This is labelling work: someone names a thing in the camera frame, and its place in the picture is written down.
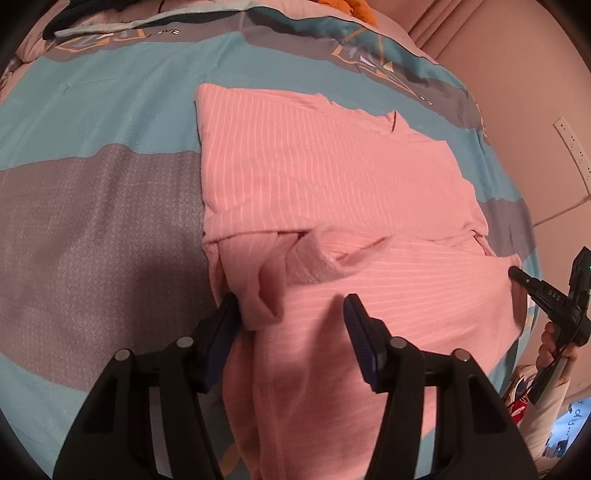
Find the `person's right hand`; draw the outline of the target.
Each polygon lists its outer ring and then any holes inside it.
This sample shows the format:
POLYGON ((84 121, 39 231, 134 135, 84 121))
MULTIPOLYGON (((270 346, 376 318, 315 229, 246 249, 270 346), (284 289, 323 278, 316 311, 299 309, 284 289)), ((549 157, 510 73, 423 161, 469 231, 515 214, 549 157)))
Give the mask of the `person's right hand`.
MULTIPOLYGON (((558 351, 556 339, 557 327, 552 322, 547 322, 541 335, 541 344, 535 363, 538 371, 549 367, 552 363, 554 359, 553 355, 558 351)), ((557 381, 557 386, 566 384, 571 380, 579 353, 580 348, 575 344, 570 344, 563 352, 562 357, 567 360, 567 363, 557 381)))

